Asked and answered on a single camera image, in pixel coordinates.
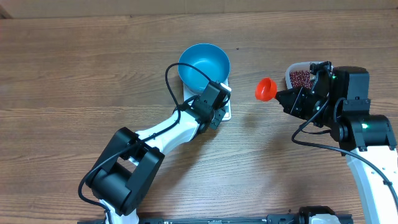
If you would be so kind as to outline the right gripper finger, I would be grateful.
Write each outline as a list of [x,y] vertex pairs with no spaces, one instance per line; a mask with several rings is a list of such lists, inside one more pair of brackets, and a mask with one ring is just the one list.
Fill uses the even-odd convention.
[[301,91],[302,87],[281,90],[276,93],[277,101],[295,101]]
[[294,107],[294,99],[293,98],[278,98],[277,99],[280,105],[283,107],[283,112],[287,114],[291,114],[292,108]]

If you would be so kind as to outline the red scoop with blue handle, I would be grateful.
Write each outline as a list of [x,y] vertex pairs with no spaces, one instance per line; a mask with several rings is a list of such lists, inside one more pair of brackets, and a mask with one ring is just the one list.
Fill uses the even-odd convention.
[[255,97],[260,101],[270,101],[277,94],[277,84],[271,78],[263,78],[255,89]]

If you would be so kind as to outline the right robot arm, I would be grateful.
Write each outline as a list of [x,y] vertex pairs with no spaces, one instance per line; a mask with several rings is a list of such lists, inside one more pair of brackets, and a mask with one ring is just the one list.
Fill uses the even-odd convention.
[[278,91],[284,112],[308,124],[328,127],[339,146],[292,139],[303,146],[340,152],[353,174],[367,223],[397,223],[397,140],[391,122],[371,114],[369,72],[362,67],[333,67],[331,62],[311,63],[315,76],[311,89]]

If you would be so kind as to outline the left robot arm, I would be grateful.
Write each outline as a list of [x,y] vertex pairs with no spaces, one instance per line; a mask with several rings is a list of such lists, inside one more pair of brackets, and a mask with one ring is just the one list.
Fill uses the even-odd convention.
[[93,205],[104,209],[104,223],[138,223],[136,209],[165,155],[208,128],[216,129],[230,95],[229,86],[209,82],[201,95],[185,100],[158,125],[137,132],[123,127],[115,132],[81,181],[96,197]]

